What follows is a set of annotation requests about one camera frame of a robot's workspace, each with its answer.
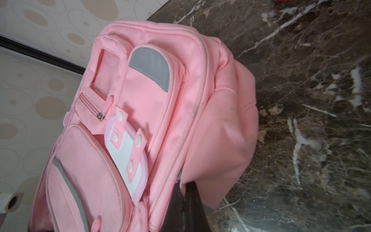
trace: backpack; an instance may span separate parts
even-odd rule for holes
[[[29,231],[157,232],[178,178],[215,209],[247,168],[255,79],[218,38],[119,21],[95,39],[63,125]]]

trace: marble floor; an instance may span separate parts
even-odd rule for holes
[[[371,231],[370,15],[368,0],[170,0],[150,17],[220,38],[256,78],[256,153],[213,231]]]

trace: reflective strip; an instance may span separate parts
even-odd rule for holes
[[[82,202],[80,200],[79,195],[76,192],[75,187],[72,185],[72,183],[67,178],[66,173],[65,173],[65,170],[63,169],[61,163],[54,158],[53,159],[53,164],[59,169],[61,175],[63,176],[63,179],[65,180],[65,182],[66,182],[69,190],[71,191],[71,193],[72,193],[72,195],[73,195],[73,197],[74,197],[74,199],[76,201],[77,207],[79,208],[79,212],[80,212],[82,223],[84,224],[84,230],[85,230],[85,232],[89,232],[88,220],[86,218],[84,208],[82,207]]]
[[[138,48],[131,55],[129,67],[149,77],[165,92],[169,90],[169,66],[158,51],[152,48]]]

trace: patterned wallpaper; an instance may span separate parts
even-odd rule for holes
[[[81,78],[0,49],[0,193],[24,193],[0,232],[27,231],[36,185]]]
[[[86,67],[116,20],[146,20],[167,0],[0,0],[0,34]]]

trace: zipper pull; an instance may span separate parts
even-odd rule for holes
[[[104,115],[101,113],[101,112],[99,112],[97,115],[96,115],[96,117],[99,119],[99,120],[103,120],[103,118],[104,118]]]
[[[106,105],[105,107],[103,108],[102,112],[99,112],[96,117],[99,119],[99,120],[103,120],[104,119],[104,115],[107,114],[108,112],[108,109],[112,106],[114,102],[114,97],[113,96],[109,96],[106,100]]]

